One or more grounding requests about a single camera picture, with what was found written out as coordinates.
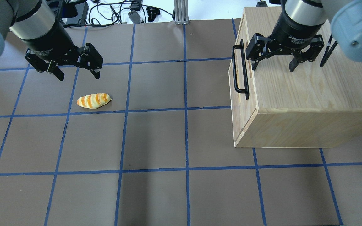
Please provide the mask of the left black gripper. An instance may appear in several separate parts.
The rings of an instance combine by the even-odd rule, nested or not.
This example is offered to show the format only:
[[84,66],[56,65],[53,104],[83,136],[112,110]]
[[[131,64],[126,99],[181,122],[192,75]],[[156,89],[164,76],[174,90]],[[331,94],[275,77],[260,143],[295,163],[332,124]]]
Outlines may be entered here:
[[103,57],[92,43],[83,47],[76,46],[63,25],[55,21],[52,28],[44,35],[25,40],[29,50],[25,59],[39,73],[53,74],[59,81],[64,80],[65,73],[59,65],[72,65],[89,70],[96,78],[100,78]]

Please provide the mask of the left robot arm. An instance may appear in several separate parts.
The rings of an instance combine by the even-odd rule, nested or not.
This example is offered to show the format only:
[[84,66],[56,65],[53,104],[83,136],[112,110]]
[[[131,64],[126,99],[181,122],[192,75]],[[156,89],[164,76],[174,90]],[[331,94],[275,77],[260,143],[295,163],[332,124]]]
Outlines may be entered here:
[[91,43],[76,46],[46,1],[0,0],[0,57],[9,31],[27,45],[25,59],[38,72],[63,81],[59,66],[72,65],[100,78],[102,56]]

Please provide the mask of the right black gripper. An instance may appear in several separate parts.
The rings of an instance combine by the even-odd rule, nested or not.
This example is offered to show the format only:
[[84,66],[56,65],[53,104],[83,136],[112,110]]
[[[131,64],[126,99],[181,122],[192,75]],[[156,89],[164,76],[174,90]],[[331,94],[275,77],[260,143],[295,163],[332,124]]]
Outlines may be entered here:
[[312,62],[324,47],[324,40],[317,32],[323,24],[307,26],[291,19],[282,11],[277,23],[269,37],[255,33],[246,48],[246,59],[251,61],[252,70],[256,70],[260,61],[272,55],[291,55],[289,70],[293,72],[296,67],[305,61]]

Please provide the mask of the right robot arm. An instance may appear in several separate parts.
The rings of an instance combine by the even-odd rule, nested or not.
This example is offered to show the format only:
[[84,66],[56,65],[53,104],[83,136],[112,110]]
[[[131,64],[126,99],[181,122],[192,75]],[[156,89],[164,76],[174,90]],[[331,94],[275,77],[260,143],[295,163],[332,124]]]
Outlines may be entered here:
[[324,66],[337,45],[352,61],[362,62],[362,0],[270,0],[280,5],[281,14],[269,37],[256,33],[245,50],[256,70],[259,62],[274,55],[293,55],[290,71],[313,61],[324,47],[318,31],[328,20],[331,35],[320,66]]

